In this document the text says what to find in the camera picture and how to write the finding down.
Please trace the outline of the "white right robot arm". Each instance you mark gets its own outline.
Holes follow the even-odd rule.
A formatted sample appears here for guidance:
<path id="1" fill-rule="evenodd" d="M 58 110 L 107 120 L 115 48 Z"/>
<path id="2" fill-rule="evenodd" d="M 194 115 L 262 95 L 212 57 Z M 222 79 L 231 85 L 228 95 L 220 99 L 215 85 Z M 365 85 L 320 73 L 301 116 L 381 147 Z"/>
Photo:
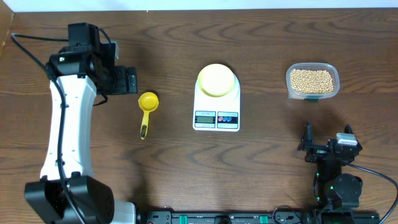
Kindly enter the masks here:
<path id="1" fill-rule="evenodd" d="M 305 212 L 303 223 L 377 223 L 380 220 L 377 213 L 355 211 L 359 207 L 363 181 L 358 176 L 342 172 L 342 168 L 351 164 L 362 149 L 350 126 L 321 145 L 313 141 L 312 124 L 305 125 L 297 150 L 306 152 L 305 162 L 317 165 L 313 194 L 318 208 Z"/>

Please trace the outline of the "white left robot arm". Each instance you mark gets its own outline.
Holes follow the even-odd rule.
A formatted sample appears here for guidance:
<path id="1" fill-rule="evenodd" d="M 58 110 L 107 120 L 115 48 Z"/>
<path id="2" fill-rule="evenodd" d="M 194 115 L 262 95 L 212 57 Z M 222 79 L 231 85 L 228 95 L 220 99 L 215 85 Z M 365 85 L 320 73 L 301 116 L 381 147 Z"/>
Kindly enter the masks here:
<path id="1" fill-rule="evenodd" d="M 135 223 L 136 207 L 114 198 L 91 163 L 91 115 L 96 97 L 137 93 L 136 69 L 116 65 L 119 47 L 104 30 L 70 24 L 66 46 L 43 65 L 50 80 L 52 116 L 45 162 L 25 185 L 27 203 L 45 223 Z"/>

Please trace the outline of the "yellow measuring scoop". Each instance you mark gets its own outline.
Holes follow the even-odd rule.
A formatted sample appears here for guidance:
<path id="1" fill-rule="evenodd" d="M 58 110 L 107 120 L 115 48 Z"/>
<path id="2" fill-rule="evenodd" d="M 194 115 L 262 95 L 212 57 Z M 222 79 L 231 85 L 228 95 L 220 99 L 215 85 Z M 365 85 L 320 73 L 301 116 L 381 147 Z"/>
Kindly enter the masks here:
<path id="1" fill-rule="evenodd" d="M 159 106 L 158 96 L 153 92 L 143 93 L 139 99 L 138 104 L 140 109 L 143 111 L 140 137 L 145 139 L 147 136 L 148 126 L 149 126 L 149 115 L 151 112 L 155 111 Z"/>

